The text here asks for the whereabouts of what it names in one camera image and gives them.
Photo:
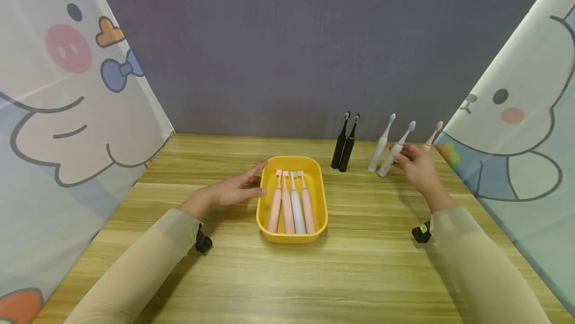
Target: bow tie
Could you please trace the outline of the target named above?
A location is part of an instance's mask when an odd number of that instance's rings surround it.
[[[128,75],[144,77],[144,72],[131,49],[126,53],[126,62],[124,63],[119,63],[111,58],[105,59],[100,66],[100,74],[106,87],[114,93],[120,93],[124,90],[128,82]]]

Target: wooden table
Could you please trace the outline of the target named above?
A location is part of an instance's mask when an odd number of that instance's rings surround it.
[[[255,220],[257,200],[215,210],[192,250],[141,314],[144,323],[468,323],[470,314],[432,245],[411,229],[430,217],[423,198],[392,168],[367,171],[373,142],[356,142],[349,168],[330,168],[334,141],[174,135],[88,246],[40,313],[61,323],[111,264],[194,189],[274,155],[304,155],[323,171],[326,231],[312,244],[272,244]],[[525,276],[553,323],[572,318],[432,149],[443,185]]]

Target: cartoon eye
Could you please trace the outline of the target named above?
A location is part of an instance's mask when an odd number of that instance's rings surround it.
[[[68,3],[66,6],[68,10],[69,16],[76,22],[80,22],[82,20],[82,11],[80,11],[79,7],[76,6],[74,3]]]
[[[509,97],[509,92],[506,89],[500,89],[493,94],[493,103],[502,104]]]

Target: black electric toothbrush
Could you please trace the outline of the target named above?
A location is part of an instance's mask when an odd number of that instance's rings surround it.
[[[347,127],[347,120],[351,116],[349,111],[345,112],[343,115],[343,128],[341,133],[337,138],[337,143],[335,144],[335,150],[333,151],[333,158],[331,160],[331,167],[337,169],[339,167],[339,162],[341,160],[341,154],[343,153],[343,146],[345,145],[345,128]]]
[[[349,163],[349,157],[351,157],[351,150],[353,149],[353,144],[355,143],[355,127],[359,122],[359,114],[353,117],[353,127],[345,145],[343,147],[343,154],[341,155],[341,162],[339,163],[339,171],[345,172],[347,170],[347,164]]]

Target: yellow plastic container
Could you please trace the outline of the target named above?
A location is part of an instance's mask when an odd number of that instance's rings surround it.
[[[313,209],[313,218],[315,220],[315,233],[308,234],[286,234],[284,230],[284,212],[280,210],[280,219],[278,222],[278,232],[269,232],[268,219],[270,217],[270,208],[272,207],[272,198],[278,184],[278,177],[276,170],[298,171],[303,170],[305,173],[305,185],[311,197],[311,209]],[[287,190],[291,193],[291,178],[286,178]],[[270,158],[268,165],[262,172],[262,181],[260,187],[266,188],[268,193],[258,199],[258,210],[256,212],[256,219],[258,226],[264,236],[273,243],[288,243],[288,244],[305,244],[311,243],[316,240],[327,226],[327,203],[325,201],[325,189],[323,185],[323,177],[321,176],[321,168],[318,162],[307,157],[288,157],[280,156]],[[301,197],[301,177],[295,179],[295,187]],[[284,181],[282,180],[281,189],[284,189]]]

